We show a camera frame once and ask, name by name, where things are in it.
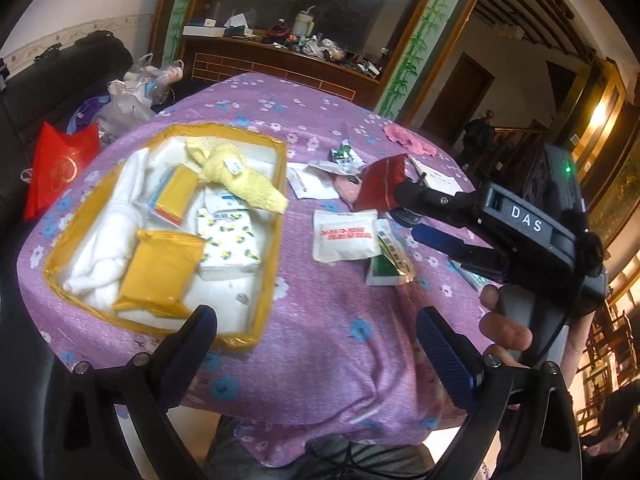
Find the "purple tablecloth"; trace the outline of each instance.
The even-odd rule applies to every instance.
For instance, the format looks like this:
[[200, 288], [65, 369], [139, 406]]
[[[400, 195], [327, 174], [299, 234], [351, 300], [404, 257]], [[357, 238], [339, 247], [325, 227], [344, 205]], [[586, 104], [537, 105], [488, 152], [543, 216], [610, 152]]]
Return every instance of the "purple tablecloth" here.
[[[18, 258], [18, 278], [31, 317], [70, 368], [81, 360], [97, 367], [123, 365], [157, 340], [98, 320], [49, 289], [42, 264], [78, 205], [120, 160], [173, 123], [219, 122], [270, 134], [289, 144], [289, 160], [327, 158], [349, 137], [366, 162], [404, 149], [390, 142], [388, 121], [347, 101], [276, 78], [244, 74], [214, 85], [120, 139], [50, 209]], [[446, 153], [418, 156], [472, 186]], [[342, 433], [354, 441], [417, 444], [438, 426], [459, 424], [415, 341], [422, 303], [433, 304], [457, 332], [481, 350], [477, 293], [446, 257], [419, 246], [395, 225], [420, 274], [423, 299], [399, 301], [391, 287], [365, 286], [368, 261], [320, 264], [312, 259], [314, 209], [347, 210], [340, 200], [297, 200], [284, 222], [273, 310], [251, 352], [210, 352], [184, 399], [188, 406], [240, 416], [238, 438], [263, 463], [279, 466], [303, 452], [309, 439]], [[477, 242], [467, 230], [444, 228]]]

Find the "wooden door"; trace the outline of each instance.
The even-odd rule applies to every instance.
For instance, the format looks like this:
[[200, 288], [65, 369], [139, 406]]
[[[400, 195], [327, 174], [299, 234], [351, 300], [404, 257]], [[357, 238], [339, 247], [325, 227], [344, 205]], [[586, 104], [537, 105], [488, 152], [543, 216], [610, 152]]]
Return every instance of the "wooden door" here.
[[464, 52], [438, 95], [422, 130], [453, 145], [478, 109], [494, 76]]

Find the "ceiling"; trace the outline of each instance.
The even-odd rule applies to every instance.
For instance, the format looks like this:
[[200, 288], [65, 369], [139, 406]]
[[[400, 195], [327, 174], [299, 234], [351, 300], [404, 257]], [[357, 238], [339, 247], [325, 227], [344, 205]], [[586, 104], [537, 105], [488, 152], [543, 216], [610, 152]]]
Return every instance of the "ceiling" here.
[[478, 0], [474, 13], [487, 25], [518, 25], [524, 41], [589, 62], [593, 51], [576, 31], [574, 14], [563, 0]]

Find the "white cloth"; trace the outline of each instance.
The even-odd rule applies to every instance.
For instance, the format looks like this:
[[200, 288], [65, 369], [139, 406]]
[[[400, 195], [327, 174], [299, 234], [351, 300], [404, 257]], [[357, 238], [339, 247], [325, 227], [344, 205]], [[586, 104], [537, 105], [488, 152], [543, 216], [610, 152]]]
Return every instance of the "white cloth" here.
[[113, 194], [98, 218], [98, 226], [62, 287], [101, 310], [117, 299], [142, 227], [142, 214], [134, 201], [145, 181], [149, 149], [133, 153], [125, 163]]

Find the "screw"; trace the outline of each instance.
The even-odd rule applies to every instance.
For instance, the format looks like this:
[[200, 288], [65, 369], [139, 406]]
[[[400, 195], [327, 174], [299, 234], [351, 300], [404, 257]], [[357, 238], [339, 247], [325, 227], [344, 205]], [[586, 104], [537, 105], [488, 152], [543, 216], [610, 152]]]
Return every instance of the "screw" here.
[[500, 361], [500, 358], [497, 355], [487, 354], [484, 356], [484, 363], [491, 368], [497, 368], [502, 364], [502, 361]]
[[560, 370], [558, 369], [558, 365], [553, 361], [547, 361], [544, 364], [545, 370], [549, 372], [551, 375], [556, 375]]
[[148, 353], [140, 352], [133, 356], [133, 364], [134, 366], [144, 366], [149, 362], [149, 359], [151, 359], [151, 356]]
[[89, 369], [89, 363], [87, 361], [80, 361], [74, 366], [74, 373], [78, 375], [84, 374]]

